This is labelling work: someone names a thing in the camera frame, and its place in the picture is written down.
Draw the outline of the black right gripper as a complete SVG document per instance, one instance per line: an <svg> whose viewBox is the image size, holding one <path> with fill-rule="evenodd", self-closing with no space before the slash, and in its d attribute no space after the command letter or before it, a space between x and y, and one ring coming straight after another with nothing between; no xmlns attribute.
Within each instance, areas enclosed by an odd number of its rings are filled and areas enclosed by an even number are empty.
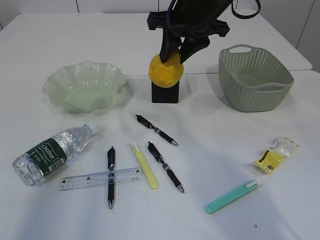
<svg viewBox="0 0 320 240"><path fill-rule="evenodd" d="M231 0L172 0L166 11L150 12L148 28L162 29L160 61L166 63L180 47L180 63L209 46L211 35L225 37L230 28L218 17Z"/></svg>

